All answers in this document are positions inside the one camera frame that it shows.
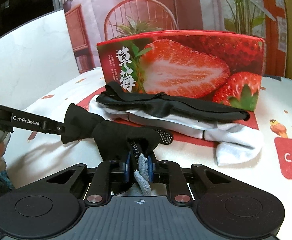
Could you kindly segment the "red strawberry cardboard box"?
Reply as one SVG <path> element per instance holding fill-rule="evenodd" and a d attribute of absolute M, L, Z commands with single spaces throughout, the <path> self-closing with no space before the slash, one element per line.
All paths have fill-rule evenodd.
<path fill-rule="evenodd" d="M 226 31 L 165 30 L 97 44 L 106 82 L 126 93 L 204 99 L 253 111 L 265 41 Z"/>

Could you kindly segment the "white marble board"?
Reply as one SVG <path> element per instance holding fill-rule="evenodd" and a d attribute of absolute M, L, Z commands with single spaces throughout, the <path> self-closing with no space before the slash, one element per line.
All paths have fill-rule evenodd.
<path fill-rule="evenodd" d="M 0 38 L 0 105 L 25 109 L 78 75 L 63 10 Z"/>

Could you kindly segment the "black dotted glove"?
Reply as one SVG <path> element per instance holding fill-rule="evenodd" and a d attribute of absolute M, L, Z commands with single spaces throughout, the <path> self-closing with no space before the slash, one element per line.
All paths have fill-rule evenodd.
<path fill-rule="evenodd" d="M 154 149 L 159 144 L 169 145 L 174 140 L 172 133 L 166 129 L 119 124 L 105 120 L 102 116 L 90 113 L 73 103 L 66 111 L 64 125 L 66 134 L 61 136 L 63 144 L 92 138 L 103 161 L 115 159 L 125 162 L 131 152 L 132 186 L 128 191 L 117 194 L 122 196 L 143 196 L 134 178 L 139 155 L 142 153 L 146 158 L 151 156 L 156 159 Z"/>

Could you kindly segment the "black eye mask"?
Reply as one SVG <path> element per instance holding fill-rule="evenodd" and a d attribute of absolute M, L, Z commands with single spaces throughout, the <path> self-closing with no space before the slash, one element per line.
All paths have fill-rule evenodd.
<path fill-rule="evenodd" d="M 198 121 L 233 122 L 250 119 L 249 112 L 220 103 L 169 96 L 164 92 L 157 94 L 125 92 L 115 81 L 105 85 L 105 90 L 96 98 L 96 101 L 116 110 L 142 110 L 157 118 L 168 117 L 172 114 Z"/>

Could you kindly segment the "grey knitted cloth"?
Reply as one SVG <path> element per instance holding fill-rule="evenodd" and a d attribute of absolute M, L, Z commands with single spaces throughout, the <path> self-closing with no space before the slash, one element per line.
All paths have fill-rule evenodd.
<path fill-rule="evenodd" d="M 134 178 L 144 196 L 151 196 L 151 186 L 149 184 L 149 164 L 144 154 L 138 157 L 138 168 L 134 171 Z"/>

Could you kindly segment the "cartoon print table cloth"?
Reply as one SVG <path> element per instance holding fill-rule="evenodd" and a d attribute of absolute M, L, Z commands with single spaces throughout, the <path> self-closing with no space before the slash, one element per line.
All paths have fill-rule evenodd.
<path fill-rule="evenodd" d="M 133 109 L 118 111 L 101 106 L 104 89 L 100 68 L 81 74 L 26 107 L 29 113 L 62 121 L 76 103 L 109 121 L 171 129 L 171 144 L 159 145 L 159 160 L 189 168 L 200 163 L 277 196 L 285 207 L 280 239 L 292 239 L 292 80 L 264 77 L 257 107 L 248 121 L 205 124 L 170 115 L 157 118 Z"/>

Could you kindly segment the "white sock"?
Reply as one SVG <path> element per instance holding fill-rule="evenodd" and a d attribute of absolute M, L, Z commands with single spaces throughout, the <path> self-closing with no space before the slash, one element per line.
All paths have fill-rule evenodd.
<path fill-rule="evenodd" d="M 241 124 L 236 124 L 232 131 L 205 131 L 203 138 L 218 143 L 215 152 L 218 166 L 246 163 L 262 149 L 260 131 Z"/>

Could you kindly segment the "white cloth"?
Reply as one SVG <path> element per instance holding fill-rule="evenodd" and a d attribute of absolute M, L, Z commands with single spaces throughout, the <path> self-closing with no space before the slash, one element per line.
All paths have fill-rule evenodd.
<path fill-rule="evenodd" d="M 102 116 L 106 120 L 114 121 L 123 119 L 135 124 L 144 126 L 156 126 L 178 132 L 189 137 L 202 139 L 205 131 L 232 131 L 235 123 L 218 123 L 208 121 L 198 121 L 190 118 L 184 118 L 177 115 L 169 115 L 164 118 L 158 118 L 144 113 L 141 110 L 115 110 L 108 108 L 96 101 L 94 96 L 89 102 L 89 112 Z"/>

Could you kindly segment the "printed living room backdrop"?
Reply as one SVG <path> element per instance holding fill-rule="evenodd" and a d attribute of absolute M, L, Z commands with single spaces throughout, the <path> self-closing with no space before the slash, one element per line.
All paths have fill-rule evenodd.
<path fill-rule="evenodd" d="M 53 0 L 53 4 L 64 10 L 80 73 L 100 65 L 98 42 L 142 31 L 200 29 L 264 38 L 264 73 L 285 74 L 284 0 Z"/>

